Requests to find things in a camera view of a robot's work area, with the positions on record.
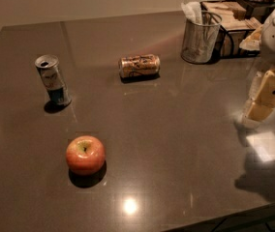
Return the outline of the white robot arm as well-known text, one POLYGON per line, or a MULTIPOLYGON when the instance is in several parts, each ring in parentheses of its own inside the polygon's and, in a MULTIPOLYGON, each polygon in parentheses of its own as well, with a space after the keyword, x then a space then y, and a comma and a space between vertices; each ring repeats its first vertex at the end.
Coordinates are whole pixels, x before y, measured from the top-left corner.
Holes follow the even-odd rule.
POLYGON ((266 19, 260 34, 260 56, 267 71, 257 71, 245 102, 240 123, 247 129, 257 128, 275 109, 275 9, 266 19))

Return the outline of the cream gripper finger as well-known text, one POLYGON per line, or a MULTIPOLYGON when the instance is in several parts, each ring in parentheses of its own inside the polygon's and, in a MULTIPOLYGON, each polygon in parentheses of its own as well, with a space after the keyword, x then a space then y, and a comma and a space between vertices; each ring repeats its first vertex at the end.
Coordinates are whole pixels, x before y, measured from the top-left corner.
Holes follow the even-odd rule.
POLYGON ((275 68, 257 72, 241 115, 241 125, 255 129, 275 109, 275 68))

